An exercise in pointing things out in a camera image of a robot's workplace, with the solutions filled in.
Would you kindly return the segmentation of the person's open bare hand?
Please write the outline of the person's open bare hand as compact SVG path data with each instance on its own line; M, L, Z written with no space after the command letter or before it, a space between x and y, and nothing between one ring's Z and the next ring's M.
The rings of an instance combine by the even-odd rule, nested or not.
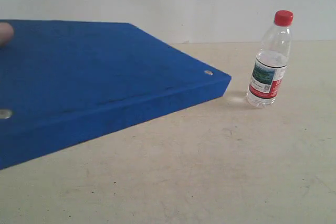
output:
M3 47L14 37L14 29L9 23L0 23L0 46Z

